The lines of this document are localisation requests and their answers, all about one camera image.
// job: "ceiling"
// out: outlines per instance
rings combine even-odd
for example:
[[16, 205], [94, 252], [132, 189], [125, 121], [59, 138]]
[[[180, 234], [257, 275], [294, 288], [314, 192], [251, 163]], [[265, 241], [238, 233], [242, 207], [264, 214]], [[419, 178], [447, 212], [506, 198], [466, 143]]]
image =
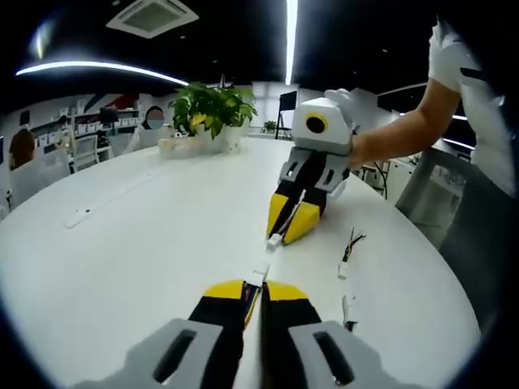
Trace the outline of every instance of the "ceiling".
[[[59, 69], [15, 77], [22, 67], [57, 60], [97, 60], [137, 66], [188, 82], [236, 84], [285, 79], [284, 0], [182, 0], [199, 20], [152, 39], [105, 25], [134, 0], [11, 4], [2, 24], [4, 55], [0, 111], [54, 97], [95, 92], [145, 92], [177, 87], [121, 71]], [[299, 0], [294, 83], [302, 88], [363, 88], [381, 93], [427, 81], [428, 40], [435, 24], [429, 2], [414, 0]], [[43, 58], [32, 49], [38, 28], [49, 32]], [[386, 109], [411, 110], [422, 88], [380, 99]]]

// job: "green leaves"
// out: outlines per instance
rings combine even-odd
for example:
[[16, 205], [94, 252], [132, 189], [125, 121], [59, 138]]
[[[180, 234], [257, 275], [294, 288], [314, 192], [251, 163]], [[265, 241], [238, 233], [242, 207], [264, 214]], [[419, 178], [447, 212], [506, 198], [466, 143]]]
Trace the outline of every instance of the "green leaves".
[[263, 124], [263, 128], [267, 131], [267, 132], [273, 132], [276, 130], [277, 128], [277, 123], [274, 122], [273, 120], [269, 120], [268, 122], [265, 122], [265, 124]]
[[199, 124], [216, 138], [224, 126], [243, 126], [246, 119], [257, 115], [254, 94], [237, 88], [210, 88], [203, 83], [191, 83], [179, 93], [174, 108], [174, 127], [195, 133]]

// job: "table surface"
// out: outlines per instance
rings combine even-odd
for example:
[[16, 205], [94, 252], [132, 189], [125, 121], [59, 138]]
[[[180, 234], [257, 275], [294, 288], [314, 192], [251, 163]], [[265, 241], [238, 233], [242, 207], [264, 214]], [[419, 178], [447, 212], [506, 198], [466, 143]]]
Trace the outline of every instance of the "table surface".
[[[316, 230], [265, 251], [270, 196], [292, 143], [242, 139], [237, 154], [162, 160], [157, 147], [108, 160], [45, 188], [0, 223], [0, 282], [26, 347], [58, 385], [108, 377], [128, 350], [204, 290], [268, 278], [304, 290], [323, 320], [355, 296], [355, 334], [404, 383], [445, 384], [478, 343], [472, 307], [429, 241], [356, 177]], [[94, 212], [73, 229], [77, 209]], [[355, 227], [347, 280], [337, 264]], [[258, 387], [258, 311], [234, 387]]]

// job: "white glove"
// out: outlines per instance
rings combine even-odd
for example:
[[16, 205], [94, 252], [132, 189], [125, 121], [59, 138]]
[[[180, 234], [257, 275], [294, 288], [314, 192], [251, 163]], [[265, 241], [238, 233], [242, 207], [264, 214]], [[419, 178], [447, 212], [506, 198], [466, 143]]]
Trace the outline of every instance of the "white glove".
[[353, 120], [355, 103], [354, 98], [351, 96], [351, 93], [349, 93], [345, 89], [337, 89], [336, 91], [327, 90], [324, 93], [324, 96], [339, 104], [339, 109], [341, 110], [344, 121], [352, 131], [356, 130], [358, 126]]

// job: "air conditioning vent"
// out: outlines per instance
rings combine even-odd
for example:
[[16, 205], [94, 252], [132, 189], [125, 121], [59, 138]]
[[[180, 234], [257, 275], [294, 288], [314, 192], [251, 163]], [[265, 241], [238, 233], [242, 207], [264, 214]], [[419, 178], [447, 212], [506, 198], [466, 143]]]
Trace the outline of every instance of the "air conditioning vent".
[[178, 0], [138, 0], [119, 12], [106, 27], [149, 39], [197, 19], [198, 15]]

